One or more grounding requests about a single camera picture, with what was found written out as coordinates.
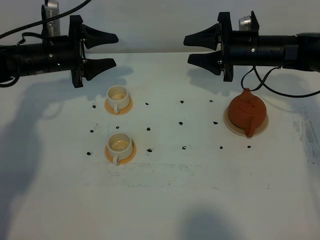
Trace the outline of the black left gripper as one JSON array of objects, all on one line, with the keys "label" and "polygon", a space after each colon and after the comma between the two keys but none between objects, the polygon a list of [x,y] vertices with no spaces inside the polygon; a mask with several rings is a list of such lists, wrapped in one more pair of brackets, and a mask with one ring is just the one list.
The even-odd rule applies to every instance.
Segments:
[{"label": "black left gripper", "polygon": [[68,35],[48,39],[46,59],[49,73],[71,71],[72,84],[75,88],[83,87],[82,77],[91,81],[97,75],[117,66],[113,58],[87,59],[82,65],[81,30],[87,49],[119,42],[116,34],[99,31],[83,24],[80,15],[70,16]]}]

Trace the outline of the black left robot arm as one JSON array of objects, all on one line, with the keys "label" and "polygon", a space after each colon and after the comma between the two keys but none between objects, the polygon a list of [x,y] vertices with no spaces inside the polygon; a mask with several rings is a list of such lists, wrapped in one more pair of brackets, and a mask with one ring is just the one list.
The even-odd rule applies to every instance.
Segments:
[{"label": "black left robot arm", "polygon": [[116,66],[112,58],[89,59],[85,49],[118,43],[116,34],[93,29],[80,15],[70,16],[68,35],[48,37],[25,32],[17,45],[0,48],[0,86],[8,88],[20,77],[70,71],[75,88]]}]

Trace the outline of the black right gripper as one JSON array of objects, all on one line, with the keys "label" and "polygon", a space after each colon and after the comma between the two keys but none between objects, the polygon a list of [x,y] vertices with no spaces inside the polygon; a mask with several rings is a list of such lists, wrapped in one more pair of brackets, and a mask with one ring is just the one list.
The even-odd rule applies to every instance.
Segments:
[{"label": "black right gripper", "polygon": [[248,61],[257,55],[260,25],[253,11],[250,16],[255,17],[255,30],[233,30],[230,13],[220,12],[218,23],[198,33],[187,35],[183,41],[185,46],[211,50],[217,49],[219,32],[221,35],[221,51],[190,54],[187,63],[220,75],[222,71],[220,60],[222,60],[223,80],[231,82],[234,66],[248,66]]}]

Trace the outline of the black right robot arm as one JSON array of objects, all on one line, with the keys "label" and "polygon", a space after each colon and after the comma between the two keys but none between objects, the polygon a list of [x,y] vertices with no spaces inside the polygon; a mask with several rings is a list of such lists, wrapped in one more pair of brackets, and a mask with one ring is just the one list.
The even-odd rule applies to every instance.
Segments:
[{"label": "black right robot arm", "polygon": [[255,13],[239,19],[233,30],[229,12],[220,12],[217,23],[187,35],[183,44],[211,49],[211,53],[191,54],[188,63],[206,69],[225,82],[232,82],[234,66],[281,67],[306,72],[320,70],[319,33],[260,35]]}]

